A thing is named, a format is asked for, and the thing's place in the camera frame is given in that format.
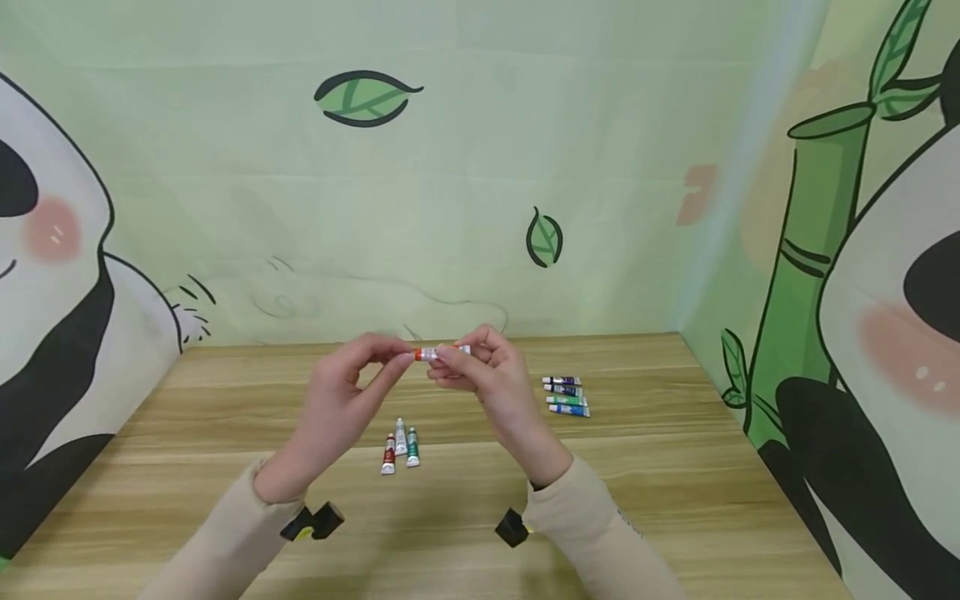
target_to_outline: beige sleeve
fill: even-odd
[[[236,600],[267,568],[287,543],[280,531],[303,508],[303,500],[264,504],[253,491],[262,464],[251,465],[230,486],[140,600]]]
[[[527,493],[523,522],[550,538],[593,600],[685,600],[677,577],[613,503],[592,468],[574,457],[553,485]]]

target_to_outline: panda ear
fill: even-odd
[[[940,108],[947,122],[947,129],[960,125],[960,39],[944,65],[940,82]]]

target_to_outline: table surface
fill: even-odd
[[[694,599],[849,599],[679,336],[521,340],[534,381],[579,375],[590,419],[543,412],[604,478]],[[0,575],[0,596],[133,598],[251,461],[278,447],[332,346],[197,348]],[[415,365],[361,442],[313,487],[346,523],[286,548],[244,598],[585,598],[542,537],[493,532],[524,479],[473,396]],[[378,474],[397,417],[420,468]]]

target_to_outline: bamboo leaf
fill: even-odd
[[[924,110],[940,96],[940,77],[888,85],[876,97],[876,112],[884,121],[905,121]]]
[[[727,369],[727,377],[730,378],[731,385],[746,397],[747,360],[744,356],[743,344],[740,343],[740,338],[729,329],[724,329],[720,333],[720,343],[723,345],[723,364]]]
[[[729,388],[720,397],[723,398],[723,403],[726,404],[728,408],[739,410],[747,407],[747,398],[743,395],[743,392],[740,392],[736,388]]]
[[[396,119],[412,94],[409,85],[376,71],[349,71],[327,79],[313,95],[328,118],[351,127],[379,127]]]
[[[905,0],[894,19],[886,38],[876,55],[870,75],[870,100],[876,101],[880,92],[903,72],[917,43],[917,35],[924,23],[931,0]]]
[[[527,253],[538,267],[546,269],[557,264],[564,249],[564,232],[560,224],[547,215],[541,215],[534,206],[534,218],[527,228]]]

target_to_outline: finger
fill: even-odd
[[[459,377],[460,374],[450,367],[441,367],[439,369],[430,369],[426,372],[429,379],[445,379],[447,377]]]
[[[390,362],[398,354],[412,352],[414,347],[399,338],[365,333],[360,337],[343,344],[331,354],[342,366],[349,369],[363,369],[371,362],[386,360]]]
[[[445,390],[460,390],[461,392],[476,392],[477,386],[466,377],[448,377],[446,379],[437,379],[437,387]]]
[[[452,370],[466,375],[478,387],[483,387],[492,381],[495,371],[481,360],[473,358],[466,352],[453,346],[438,346],[437,353]]]
[[[357,408],[364,413],[365,418],[372,419],[376,411],[379,410],[383,399],[394,388],[403,374],[414,362],[413,354],[398,354],[394,360],[390,361],[380,371],[373,376],[367,388],[357,396],[351,404],[355,403]]]
[[[503,337],[496,327],[491,324],[482,324],[464,337],[456,341],[455,346],[486,346],[490,350],[505,349],[510,352],[514,347]]]
[[[470,346],[470,354],[473,355],[473,358],[477,360],[490,364],[490,359],[493,358],[493,351],[489,348],[484,348],[483,346]]]

